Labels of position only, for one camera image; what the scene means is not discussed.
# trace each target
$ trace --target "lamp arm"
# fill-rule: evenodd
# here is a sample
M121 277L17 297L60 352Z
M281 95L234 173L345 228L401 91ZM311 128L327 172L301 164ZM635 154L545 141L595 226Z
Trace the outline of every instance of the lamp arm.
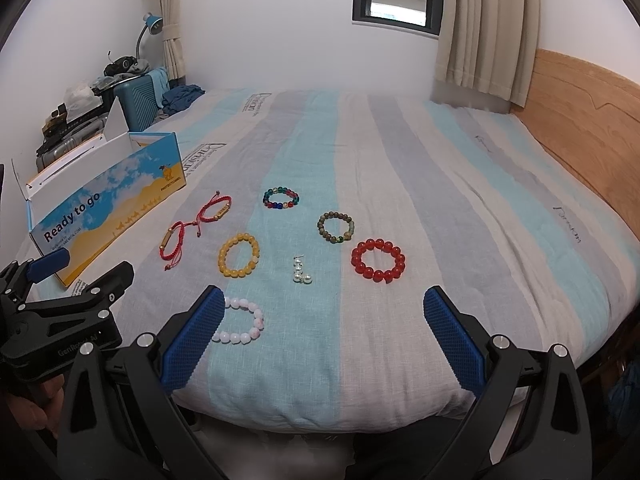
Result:
M146 31L146 25L142 29L142 32L140 32L140 35L138 36L138 42L136 43L136 59L140 59L140 41L142 41L142 36L145 35L145 31Z

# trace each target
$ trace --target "striped bedspread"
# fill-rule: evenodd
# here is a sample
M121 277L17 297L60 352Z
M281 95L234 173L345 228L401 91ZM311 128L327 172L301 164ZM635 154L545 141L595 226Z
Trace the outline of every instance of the striped bedspread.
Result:
M472 397L422 315L432 285L489 334L545 351L561 342L578 364L638 300L638 240L513 116L363 94L211 91L152 129L177 132L188 185L81 278L123 259L134 265L134 284L114 306L126 343L157 331L209 284L261 307L261 337L211 343L176 392L217 418L276 431L382 431L464 410ZM263 193L277 186L300 204L266 208ZM201 238L188 228L180 264L164 271L167 228L191 221L216 190L232 196L229 213L204 224ZM328 211L353 218L353 240L320 237L316 222ZM325 226L346 230L337 219ZM226 279L218 250L237 232L256 237L260 262ZM351 250L367 238L402 249L399 280L354 272ZM249 250L233 249L228 266L244 267ZM297 254L310 285L292 280ZM392 266L380 251L364 259ZM229 309L220 330L251 325L246 311Z

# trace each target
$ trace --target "yellow bead bracelet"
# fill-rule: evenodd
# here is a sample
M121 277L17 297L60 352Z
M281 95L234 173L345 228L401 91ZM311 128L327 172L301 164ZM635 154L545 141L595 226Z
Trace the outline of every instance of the yellow bead bracelet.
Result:
M226 254L229 252L231 247L240 242L249 242L251 244L251 259L244 269L229 269L226 266ZM218 269L222 274L224 274L225 278L244 278L248 274L251 274L252 270L255 269L255 266L258 264L258 259L260 259L260 246L256 239L249 233L238 233L233 238L229 238L229 240L227 240L220 248L220 252L218 253Z

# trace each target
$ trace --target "human hand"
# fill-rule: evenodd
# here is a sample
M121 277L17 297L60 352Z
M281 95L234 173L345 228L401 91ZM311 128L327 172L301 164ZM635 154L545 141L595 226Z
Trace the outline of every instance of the human hand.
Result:
M4 394L4 400L21 428L24 430L44 430L48 428L53 436L58 438L60 413L62 412L62 403L65 398L62 390L64 383L65 378L62 375L58 375L39 385L47 398L50 399L49 403L43 408L40 408L30 400L16 397L9 393Z

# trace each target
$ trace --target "screw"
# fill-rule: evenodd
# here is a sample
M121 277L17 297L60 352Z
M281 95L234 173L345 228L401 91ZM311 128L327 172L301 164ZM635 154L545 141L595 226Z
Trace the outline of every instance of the screw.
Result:
M565 346L563 345L554 345L554 354L556 354L558 357L566 357L566 355L568 354L568 350L566 349Z
M93 343L82 343L82 346L80 347L80 353L82 355L89 355L91 352L94 351L94 344Z
M511 341L503 335L497 335L494 337L494 345L496 348L500 350L504 350L505 348L509 348Z
M142 348L147 348L148 346L151 346L154 342L154 335L153 334L143 334L138 336L138 339L136 340L136 343L138 343L138 346L142 346Z

